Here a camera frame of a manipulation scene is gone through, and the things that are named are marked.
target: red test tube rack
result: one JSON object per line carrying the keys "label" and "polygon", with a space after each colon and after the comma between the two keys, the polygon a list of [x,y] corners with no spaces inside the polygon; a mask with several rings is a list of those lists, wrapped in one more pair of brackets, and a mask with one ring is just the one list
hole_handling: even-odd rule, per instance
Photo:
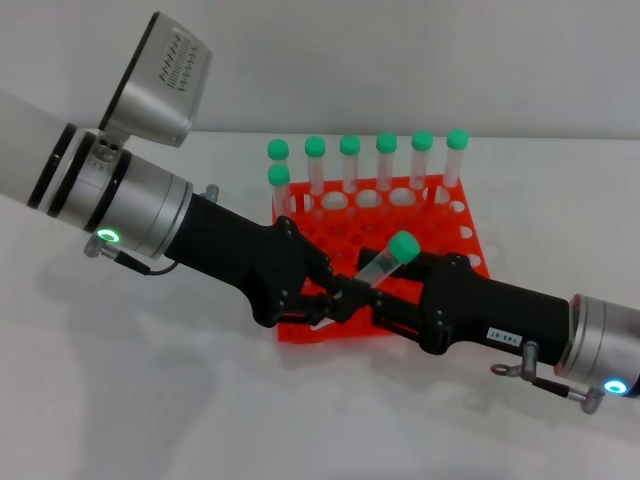
{"label": "red test tube rack", "polygon": [[[425,188],[409,188],[409,177],[394,177],[391,189],[376,191],[376,179],[359,179],[354,193],[345,193],[342,180],[326,181],[323,195],[313,197],[308,183],[291,188],[292,219],[300,231],[331,258],[335,273],[353,276],[360,248],[382,250],[399,230],[411,233],[422,251],[467,255],[473,268],[489,276],[473,225],[462,183],[445,189],[442,175],[428,175]],[[377,288],[418,303],[422,285],[387,278]],[[307,284],[304,293],[322,291]],[[375,327],[365,307],[345,324],[331,322],[314,329],[307,325],[280,324],[280,342],[306,344],[330,339],[389,335]]]}

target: label sticker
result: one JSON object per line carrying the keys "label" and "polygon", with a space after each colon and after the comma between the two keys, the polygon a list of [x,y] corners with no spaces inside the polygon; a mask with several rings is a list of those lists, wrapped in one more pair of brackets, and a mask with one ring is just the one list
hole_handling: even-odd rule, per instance
{"label": "label sticker", "polygon": [[490,328],[487,332],[487,338],[495,340],[496,342],[506,343],[507,345],[513,345],[514,347],[519,347],[522,342],[520,335],[498,330],[497,328]]}

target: green test tube cap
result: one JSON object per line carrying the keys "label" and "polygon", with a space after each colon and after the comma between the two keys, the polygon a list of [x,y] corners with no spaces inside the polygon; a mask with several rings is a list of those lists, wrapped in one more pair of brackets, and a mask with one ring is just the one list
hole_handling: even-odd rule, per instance
{"label": "green test tube cap", "polygon": [[393,133],[381,133],[376,138],[376,149],[380,153],[393,153],[398,148],[398,137]]}
{"label": "green test tube cap", "polygon": [[283,187],[289,183],[291,176],[286,165],[273,165],[267,171],[269,183],[274,187]]}
{"label": "green test tube cap", "polygon": [[420,244],[416,237],[401,230],[389,240],[389,250],[402,263],[409,263],[420,253]]}
{"label": "green test tube cap", "polygon": [[322,137],[309,137],[304,142],[304,153],[311,158],[319,158],[324,155],[326,146]]}
{"label": "green test tube cap", "polygon": [[340,139],[340,153],[353,156],[360,153],[360,138],[357,135],[345,135]]}
{"label": "green test tube cap", "polygon": [[286,160],[289,157],[289,145],[280,138],[271,140],[267,145],[267,154],[271,160]]}
{"label": "green test tube cap", "polygon": [[419,152],[431,150],[431,147],[433,147],[433,133],[426,130],[414,132],[413,137],[411,137],[411,146]]}
{"label": "green test tube cap", "polygon": [[466,130],[451,130],[447,135],[447,147],[452,150],[464,150],[469,145],[469,133]]}

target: black ring band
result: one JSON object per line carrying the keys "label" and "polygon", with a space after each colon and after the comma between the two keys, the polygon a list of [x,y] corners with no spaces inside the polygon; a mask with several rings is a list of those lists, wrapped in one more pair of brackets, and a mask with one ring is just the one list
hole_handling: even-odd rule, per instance
{"label": "black ring band", "polygon": [[82,170],[82,166],[89,156],[91,147],[95,140],[96,136],[93,133],[85,133],[84,138],[80,142],[80,146],[76,150],[76,154],[73,156],[73,160],[71,160],[71,165],[69,165],[69,169],[60,183],[60,187],[51,201],[51,206],[47,212],[47,215],[50,217],[56,218],[60,213],[60,210],[62,210],[62,207],[64,207],[67,197],[69,196],[74,183],[76,183],[76,178],[78,178],[78,174],[80,173],[80,170]]}
{"label": "black ring band", "polygon": [[27,206],[33,208],[34,210],[40,206],[40,202],[42,201],[42,197],[49,188],[49,184],[51,183],[51,179],[53,175],[58,170],[58,165],[60,165],[60,160],[64,157],[64,154],[69,148],[69,144],[71,140],[73,140],[73,136],[76,134],[76,126],[67,123],[67,126],[64,127],[62,131],[62,135],[58,139],[58,143],[53,147],[51,151],[51,155],[49,155],[49,160],[45,164],[42,169],[42,173],[40,174],[40,178],[36,182],[36,186],[33,188],[33,192],[31,192],[31,196],[29,197],[29,201],[27,202]]}
{"label": "black ring band", "polygon": [[640,397],[640,377],[636,380],[636,383],[633,384],[631,390],[627,392],[625,397],[629,398],[638,398]]}
{"label": "black ring band", "polygon": [[122,155],[120,155],[120,161],[116,165],[116,168],[113,169],[111,179],[109,180],[107,187],[104,189],[104,193],[100,197],[98,205],[96,205],[89,221],[87,221],[87,224],[83,228],[85,232],[93,233],[95,229],[98,228],[98,225],[100,225],[100,222],[102,222],[104,214],[107,213],[107,210],[111,206],[113,197],[118,193],[118,188],[120,188],[120,184],[129,169],[130,163],[131,152],[129,150],[123,150]]}

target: green indicator light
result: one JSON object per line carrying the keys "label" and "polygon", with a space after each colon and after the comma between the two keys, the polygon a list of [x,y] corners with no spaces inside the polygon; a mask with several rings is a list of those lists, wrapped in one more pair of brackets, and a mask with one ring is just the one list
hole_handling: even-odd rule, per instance
{"label": "green indicator light", "polygon": [[103,228],[101,230],[98,230],[98,236],[101,239],[111,243],[118,243],[120,241],[120,235],[118,235],[110,228]]}

